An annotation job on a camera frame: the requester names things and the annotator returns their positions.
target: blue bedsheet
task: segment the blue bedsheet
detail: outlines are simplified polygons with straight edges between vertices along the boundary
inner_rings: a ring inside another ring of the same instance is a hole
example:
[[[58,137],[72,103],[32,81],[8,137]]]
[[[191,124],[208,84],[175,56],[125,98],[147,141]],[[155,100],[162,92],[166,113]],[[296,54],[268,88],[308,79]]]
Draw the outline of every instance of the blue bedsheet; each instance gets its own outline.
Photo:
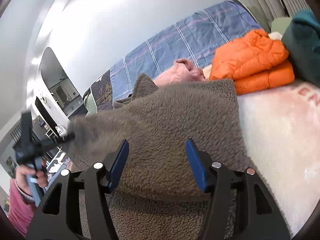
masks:
[[[190,59],[204,68],[211,64],[217,47],[258,28],[261,26],[251,15],[233,1],[174,23],[124,56],[91,85],[98,110],[111,108],[114,100],[128,97],[140,73],[155,78],[178,58]]]

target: pink garment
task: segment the pink garment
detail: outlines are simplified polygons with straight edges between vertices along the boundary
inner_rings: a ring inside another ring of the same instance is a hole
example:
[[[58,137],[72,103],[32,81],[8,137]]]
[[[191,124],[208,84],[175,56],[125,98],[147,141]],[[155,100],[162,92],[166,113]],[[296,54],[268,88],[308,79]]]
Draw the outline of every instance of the pink garment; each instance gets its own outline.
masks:
[[[15,179],[11,179],[10,181],[9,201],[9,221],[25,237],[36,210],[36,205],[34,203],[28,203],[27,200],[24,199],[15,184]]]
[[[205,77],[201,68],[195,67],[192,61],[188,59],[177,59],[173,62],[173,66],[162,72],[154,79],[154,83],[158,87],[163,87],[171,83],[205,81]]]

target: pink sleeve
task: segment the pink sleeve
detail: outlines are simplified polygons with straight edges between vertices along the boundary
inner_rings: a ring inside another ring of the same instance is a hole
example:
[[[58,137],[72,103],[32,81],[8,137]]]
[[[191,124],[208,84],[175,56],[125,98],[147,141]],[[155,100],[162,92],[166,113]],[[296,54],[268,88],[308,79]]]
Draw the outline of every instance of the pink sleeve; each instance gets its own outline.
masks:
[[[32,220],[36,206],[33,203],[28,203],[15,184],[15,179],[10,181],[10,208],[9,220],[14,227],[25,237],[29,224]]]

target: orange clothing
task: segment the orange clothing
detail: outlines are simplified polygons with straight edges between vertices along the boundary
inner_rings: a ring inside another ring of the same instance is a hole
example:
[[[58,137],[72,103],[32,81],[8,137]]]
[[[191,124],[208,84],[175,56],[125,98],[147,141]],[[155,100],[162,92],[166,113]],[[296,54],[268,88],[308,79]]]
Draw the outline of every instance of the orange clothing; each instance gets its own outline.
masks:
[[[237,95],[276,88],[294,81],[293,68],[289,60],[280,63],[271,70],[265,70],[252,76],[235,80]]]
[[[238,80],[271,69],[284,62],[289,53],[279,40],[271,40],[264,30],[252,30],[216,49],[210,80]]]

